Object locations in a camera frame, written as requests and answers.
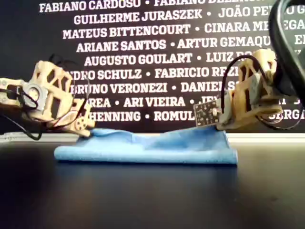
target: black table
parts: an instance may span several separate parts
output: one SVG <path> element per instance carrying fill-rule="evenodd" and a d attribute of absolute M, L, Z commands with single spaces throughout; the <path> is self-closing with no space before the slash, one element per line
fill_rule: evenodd
<path fill-rule="evenodd" d="M 58 163 L 57 145 L 0 145 L 1 229 L 305 227 L 305 144 L 233 144 L 238 167 Z"/>

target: black wire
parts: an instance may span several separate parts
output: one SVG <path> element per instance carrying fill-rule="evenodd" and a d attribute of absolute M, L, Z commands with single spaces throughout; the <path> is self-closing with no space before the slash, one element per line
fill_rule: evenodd
<path fill-rule="evenodd" d="M 14 92 L 9 89 L 3 89 L 3 88 L 0 88 L 0 92 L 6 93 L 6 94 L 11 94 L 11 95 L 15 96 L 16 98 L 18 98 L 19 102 L 22 104 L 22 111 L 24 111 L 26 114 L 28 113 L 29 110 L 34 110 L 38 107 L 38 103 L 35 100 L 33 100 L 28 94 L 26 94 L 22 88 L 20 88 L 20 93 Z M 28 97 L 35 104 L 35 107 L 30 107 L 30 106 L 26 105 L 23 96 Z M 19 129 L 22 130 L 22 132 L 24 134 L 26 134 L 29 138 L 33 139 L 34 141 L 38 141 L 41 139 L 42 132 L 43 132 L 42 125 L 40 126 L 38 136 L 34 136 L 29 130 L 25 129 L 23 126 L 21 126 L 19 123 L 12 120 L 11 118 L 7 117 L 5 114 L 0 113 L 0 116 L 3 118 L 6 118 L 7 120 L 9 120 L 13 124 L 15 124 L 17 127 L 19 127 Z"/>
<path fill-rule="evenodd" d="M 282 21 L 288 7 L 304 5 L 304 0 L 278 0 L 269 14 L 269 35 L 278 62 L 289 77 L 303 107 L 305 106 L 305 70 L 284 33 Z"/>
<path fill-rule="evenodd" d="M 222 85 L 221 85 L 221 94 L 220 94 L 220 98 L 221 98 L 221 110 L 222 110 L 222 113 L 224 113 L 224 90 L 225 90 L 225 84 L 226 84 L 226 79 L 228 77 L 228 73 L 231 69 L 231 67 L 236 63 L 238 62 L 240 59 L 250 59 L 254 62 L 254 65 L 258 66 L 258 70 L 261 72 L 262 74 L 262 77 L 263 79 L 265 80 L 265 82 L 267 84 L 270 84 L 267 76 L 266 76 L 266 73 L 264 72 L 263 68 L 261 67 L 259 61 L 254 57 L 254 56 L 251 56 L 251 55 L 241 55 L 241 56 L 238 56 L 236 57 L 234 60 L 232 60 L 229 65 L 227 66 L 227 69 L 225 70 L 224 72 L 224 76 L 223 76 L 223 82 L 222 82 Z"/>

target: black wall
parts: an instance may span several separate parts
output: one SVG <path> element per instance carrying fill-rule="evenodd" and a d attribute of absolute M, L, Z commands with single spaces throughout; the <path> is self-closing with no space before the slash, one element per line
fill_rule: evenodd
<path fill-rule="evenodd" d="M 121 2 L 137 3 L 136 0 L 122 0 Z M 190 100 L 194 103 L 198 103 L 202 100 L 202 96 L 216 96 L 220 92 L 182 92 L 181 83 L 197 83 L 197 82 L 220 82 L 222 80 L 222 74 L 217 76 L 213 75 L 213 68 L 226 67 L 229 63 L 229 59 L 224 62 L 209 62 L 207 55 L 213 52 L 227 52 L 227 54 L 232 53 L 232 57 L 237 56 L 237 52 L 253 52 L 261 47 L 270 47 L 270 41 L 268 37 L 268 30 L 264 31 L 254 31 L 254 21 L 267 21 L 269 12 L 268 7 L 272 6 L 274 1 L 268 0 L 254 0 L 245 2 L 227 2 L 224 0 L 222 3 L 211 3 L 216 0 L 206 0 L 204 4 L 189 4 L 189 5 L 172 5 L 172 6 L 155 6 L 156 2 L 150 0 L 149 4 L 145 4 L 145 1 L 141 1 L 141 5 L 138 8 L 116 8 L 116 9 L 102 9 L 102 10 L 85 10 L 85 11 L 65 11 L 65 12 L 42 12 L 40 13 L 40 3 L 42 1 L 31 0 L 14 0 L 14 1 L 2 1 L 0 3 L 0 28 L 1 36 L 0 42 L 2 44 L 1 49 L 1 76 L 13 79 L 24 79 L 28 81 L 31 76 L 35 66 L 35 63 L 39 60 L 48 60 L 49 56 L 53 53 L 57 53 L 63 56 L 65 59 L 73 60 L 78 62 L 81 67 L 74 67 L 73 65 L 68 66 L 69 71 L 93 70 L 95 73 L 95 79 L 90 80 L 90 84 L 106 84 L 108 87 L 108 92 L 105 94 L 91 94 L 90 98 L 102 98 L 103 100 L 109 99 L 111 107 L 99 107 L 93 108 L 93 112 L 140 112 L 141 120 L 139 122 L 113 122 L 113 121 L 100 121 L 97 122 L 97 127 L 105 128 L 117 128 L 125 129 L 135 132 L 164 132 L 169 130 L 175 130 L 180 128 L 195 126 L 195 121 L 154 121 L 155 111 L 192 111 L 193 105 Z M 236 17 L 219 17 L 223 8 L 227 10 L 229 8 L 239 8 L 247 13 L 249 10 L 249 15 L 240 17 L 236 14 Z M 180 20 L 169 20 L 169 21 L 129 21 L 124 23 L 99 23 L 99 24 L 86 24 L 86 25 L 76 25 L 74 24 L 74 17 L 76 15 L 89 15 L 97 14 L 98 16 L 114 13 L 123 12 L 139 12 L 139 17 L 145 15 L 148 11 L 167 11 L 173 13 L 174 10 L 201 10 L 200 15 L 202 18 L 199 19 L 180 19 Z M 296 44 L 295 35 L 305 34 L 305 7 L 294 8 L 293 15 L 287 15 L 287 20 L 290 21 L 292 26 L 295 26 L 295 22 L 298 22 L 298 28 L 295 26 L 291 27 L 287 31 L 287 35 L 291 41 L 291 45 L 294 46 L 296 50 L 303 48 L 303 45 Z M 228 23 L 231 22 L 234 25 L 235 22 L 241 22 L 244 25 L 245 22 L 248 23 L 251 31 L 231 31 L 231 32 L 208 32 L 205 30 L 207 23 Z M 103 29 L 109 31 L 110 27 L 132 27 L 132 26 L 161 26 L 161 25 L 183 25 L 185 24 L 188 28 L 189 33 L 185 34 L 173 34 L 173 35 L 151 35 L 151 36 L 114 36 L 110 37 L 109 33 L 105 37 L 99 38 L 87 38 L 87 39 L 64 39 L 63 30 L 79 30 L 79 29 Z M 222 47 L 221 40 L 225 41 L 228 37 L 252 37 L 254 40 L 260 41 L 262 39 L 263 43 L 254 44 L 253 46 L 248 43 L 248 46 L 233 46 L 232 47 Z M 179 41 L 185 39 L 194 38 L 215 38 L 217 39 L 217 47 L 199 47 L 199 48 L 185 48 L 179 49 Z M 123 51 L 120 50 L 121 42 L 129 41 L 144 41 L 144 40 L 164 40 L 165 49 L 158 50 L 137 50 L 137 51 Z M 119 49 L 112 52 L 77 52 L 77 47 L 79 43 L 86 42 L 118 42 Z M 168 64 L 139 64 L 137 61 L 133 65 L 105 65 L 105 66 L 84 66 L 87 57 L 92 56 L 111 56 L 111 55 L 134 55 L 136 59 L 139 55 L 148 54 L 167 54 L 168 56 L 172 53 L 191 53 L 192 57 L 188 63 L 168 63 Z M 194 78 L 156 78 L 155 69 L 169 69 L 169 68 L 203 68 L 205 67 L 209 73 L 207 77 L 194 77 Z M 98 79 L 98 72 L 100 70 L 111 70 L 111 69 L 140 69 L 142 77 L 140 79 L 116 79 L 116 80 L 106 80 Z M 227 82 L 230 81 L 230 85 L 234 85 L 237 81 L 237 76 L 228 77 Z M 77 84 L 85 85 L 86 80 L 76 80 Z M 117 83 L 167 83 L 167 92 L 165 93 L 115 93 L 111 90 L 112 87 Z M 126 98 L 143 98 L 143 107 L 123 107 L 126 102 Z M 145 102 L 146 97 L 182 97 L 180 102 L 183 102 L 185 106 L 176 107 L 154 107 L 148 106 Z M 291 125 L 297 119 L 297 105 L 283 105 L 285 109 L 285 117 L 282 125 Z M 13 128 L 12 125 L 4 124 L 3 131 L 15 131 L 17 129 Z M 293 132 L 301 132 L 304 128 L 304 122 L 302 122 Z M 270 132 L 270 130 L 260 126 L 254 125 L 248 127 L 244 130 L 247 132 Z"/>

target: white strip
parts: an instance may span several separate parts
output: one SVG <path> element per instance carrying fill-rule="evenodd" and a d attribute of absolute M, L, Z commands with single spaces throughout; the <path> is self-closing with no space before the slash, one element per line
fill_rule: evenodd
<path fill-rule="evenodd" d="M 158 136 L 160 134 L 139 134 Z M 300 133 L 227 133 L 229 143 L 305 143 L 305 134 Z M 43 134 L 39 142 L 76 142 L 77 135 L 73 134 Z M 22 132 L 5 133 L 0 135 L 1 142 L 33 142 Z"/>

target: blue cloth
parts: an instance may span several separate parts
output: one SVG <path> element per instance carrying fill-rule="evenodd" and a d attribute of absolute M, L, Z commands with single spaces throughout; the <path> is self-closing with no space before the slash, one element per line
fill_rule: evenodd
<path fill-rule="evenodd" d="M 55 149 L 57 160 L 129 163 L 237 164 L 225 132 L 190 128 L 159 136 L 142 136 L 123 130 L 93 129 L 92 137 L 74 146 Z"/>

